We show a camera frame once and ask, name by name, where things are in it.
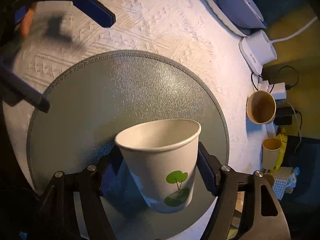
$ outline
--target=bowl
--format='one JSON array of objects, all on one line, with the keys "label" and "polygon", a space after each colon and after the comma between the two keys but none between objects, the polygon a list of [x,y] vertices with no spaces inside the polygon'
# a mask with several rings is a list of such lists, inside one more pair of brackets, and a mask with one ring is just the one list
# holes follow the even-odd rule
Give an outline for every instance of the bowl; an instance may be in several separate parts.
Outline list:
[{"label": "bowl", "polygon": [[217,0],[223,13],[241,28],[267,28],[267,23],[252,0]]}]

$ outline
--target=gray placemat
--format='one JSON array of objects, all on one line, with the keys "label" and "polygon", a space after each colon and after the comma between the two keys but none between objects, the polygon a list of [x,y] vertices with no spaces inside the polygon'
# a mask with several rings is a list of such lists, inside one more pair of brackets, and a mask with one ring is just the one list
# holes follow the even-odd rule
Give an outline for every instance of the gray placemat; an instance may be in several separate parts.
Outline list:
[{"label": "gray placemat", "polygon": [[[28,165],[39,190],[58,170],[79,172],[97,163],[121,130],[158,119],[198,121],[199,140],[221,163],[228,163],[227,125],[217,100],[194,73],[166,57],[139,50],[99,54],[62,73],[45,95],[49,113],[33,112],[27,137]],[[214,200],[197,171],[187,208],[175,214],[153,212],[125,162],[102,192],[118,240],[174,236],[197,221]]]}]

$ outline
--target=brown paper cup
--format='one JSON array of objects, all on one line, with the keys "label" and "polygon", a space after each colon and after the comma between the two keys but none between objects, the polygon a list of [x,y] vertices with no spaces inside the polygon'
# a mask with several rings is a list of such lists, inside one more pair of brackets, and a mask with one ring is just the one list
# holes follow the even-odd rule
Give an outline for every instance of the brown paper cup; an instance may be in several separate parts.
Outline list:
[{"label": "brown paper cup", "polygon": [[282,141],[277,138],[265,139],[262,143],[262,167],[271,170],[278,160]]},{"label": "brown paper cup", "polygon": [[248,98],[246,111],[251,122],[269,124],[276,116],[276,102],[270,93],[259,90]]}]

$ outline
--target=silver bolt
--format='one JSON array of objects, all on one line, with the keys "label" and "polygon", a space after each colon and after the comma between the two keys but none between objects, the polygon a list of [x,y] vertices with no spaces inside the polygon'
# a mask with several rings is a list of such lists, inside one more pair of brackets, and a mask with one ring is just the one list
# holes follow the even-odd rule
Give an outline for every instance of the silver bolt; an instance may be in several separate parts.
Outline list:
[{"label": "silver bolt", "polygon": [[95,171],[96,169],[97,169],[96,165],[89,165],[89,166],[87,167],[87,170],[88,170],[88,171]]},{"label": "silver bolt", "polygon": [[63,172],[62,171],[57,171],[54,175],[56,178],[60,178],[63,176]]},{"label": "silver bolt", "polygon": [[231,171],[231,168],[230,168],[230,166],[228,166],[228,165],[223,165],[223,166],[221,167],[221,169],[222,169],[223,171]]},{"label": "silver bolt", "polygon": [[255,171],[254,174],[255,174],[257,177],[262,177],[262,176],[263,176],[262,171]]}]

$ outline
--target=table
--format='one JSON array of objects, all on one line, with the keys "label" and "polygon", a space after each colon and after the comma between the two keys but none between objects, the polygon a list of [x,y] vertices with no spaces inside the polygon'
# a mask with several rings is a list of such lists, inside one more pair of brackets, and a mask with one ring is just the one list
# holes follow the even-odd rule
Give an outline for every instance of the table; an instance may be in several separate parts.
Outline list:
[{"label": "table", "polygon": [[[215,16],[205,0],[99,0],[116,14],[104,29],[71,2],[38,3],[30,36],[15,55],[13,71],[40,92],[63,71],[92,55],[116,49],[147,50],[176,60],[211,89],[225,116],[229,165],[240,172],[260,169],[265,126],[246,118],[247,97],[253,92],[251,71],[235,35]],[[4,103],[8,134],[18,163],[32,184],[26,138],[33,107],[25,101]],[[199,238],[213,210],[174,239]]]}]

